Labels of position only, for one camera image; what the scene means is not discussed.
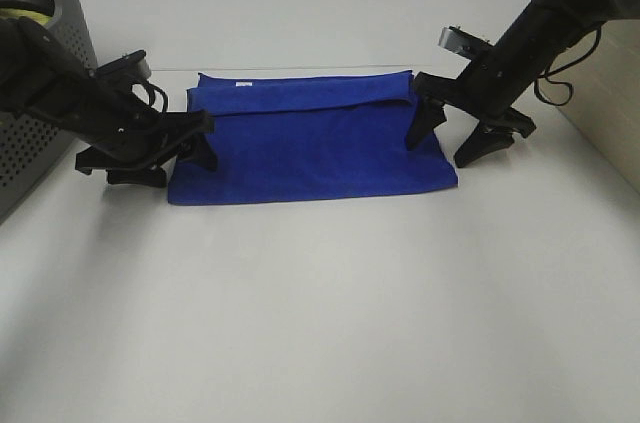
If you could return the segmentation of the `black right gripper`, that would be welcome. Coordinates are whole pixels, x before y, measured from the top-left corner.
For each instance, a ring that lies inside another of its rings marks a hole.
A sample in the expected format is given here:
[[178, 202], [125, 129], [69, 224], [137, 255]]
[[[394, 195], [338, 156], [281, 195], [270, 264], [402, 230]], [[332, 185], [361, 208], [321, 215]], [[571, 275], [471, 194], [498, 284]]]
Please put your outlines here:
[[526, 138], [535, 130], [531, 118], [509, 106], [501, 106], [506, 80], [487, 61], [492, 50], [469, 60], [456, 78], [426, 72], [414, 77], [412, 89], [418, 104], [404, 139], [407, 150], [416, 149], [446, 121], [445, 105], [461, 109], [486, 124], [477, 125], [456, 151], [454, 162], [457, 167], [466, 167], [491, 153], [509, 148], [514, 143], [512, 131]]

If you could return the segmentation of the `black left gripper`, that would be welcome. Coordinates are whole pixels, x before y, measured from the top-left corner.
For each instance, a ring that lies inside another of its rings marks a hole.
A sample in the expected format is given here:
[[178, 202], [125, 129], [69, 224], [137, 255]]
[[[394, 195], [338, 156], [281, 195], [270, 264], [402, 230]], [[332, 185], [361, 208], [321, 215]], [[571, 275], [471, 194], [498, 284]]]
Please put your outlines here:
[[133, 92], [106, 92], [80, 100], [74, 108], [74, 134], [87, 144], [76, 154], [75, 169], [103, 171], [111, 185], [166, 187], [162, 166], [177, 158], [215, 172], [218, 157], [206, 135], [213, 117], [204, 110], [171, 111], [164, 92], [145, 100]]

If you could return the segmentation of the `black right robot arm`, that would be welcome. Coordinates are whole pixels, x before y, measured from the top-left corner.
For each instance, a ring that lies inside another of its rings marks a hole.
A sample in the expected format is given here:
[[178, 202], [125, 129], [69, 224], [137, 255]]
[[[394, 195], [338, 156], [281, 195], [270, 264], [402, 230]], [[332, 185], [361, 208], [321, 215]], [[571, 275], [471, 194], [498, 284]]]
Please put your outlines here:
[[514, 102], [528, 87], [537, 88], [540, 80], [554, 75], [556, 58], [586, 35], [599, 36], [609, 21], [638, 17], [639, 0], [530, 0], [494, 44], [454, 26], [444, 28], [440, 46], [469, 62], [456, 78], [424, 72], [414, 77], [418, 103], [406, 148], [415, 149], [445, 122], [447, 105], [478, 121], [454, 155], [457, 167], [509, 148], [515, 134], [528, 137], [536, 128]]

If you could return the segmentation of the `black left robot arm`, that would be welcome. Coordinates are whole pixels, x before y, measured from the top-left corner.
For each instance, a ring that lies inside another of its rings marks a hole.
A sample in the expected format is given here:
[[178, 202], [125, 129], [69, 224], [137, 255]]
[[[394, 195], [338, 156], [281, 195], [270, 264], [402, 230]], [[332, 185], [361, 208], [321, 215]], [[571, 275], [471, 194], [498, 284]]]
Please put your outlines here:
[[44, 26], [27, 18], [1, 22], [1, 109], [27, 115], [87, 143], [77, 171], [106, 173], [108, 183], [163, 188], [164, 164], [193, 163], [215, 171], [206, 140], [206, 110], [171, 112], [164, 90], [150, 82], [146, 53], [137, 50], [89, 69]]

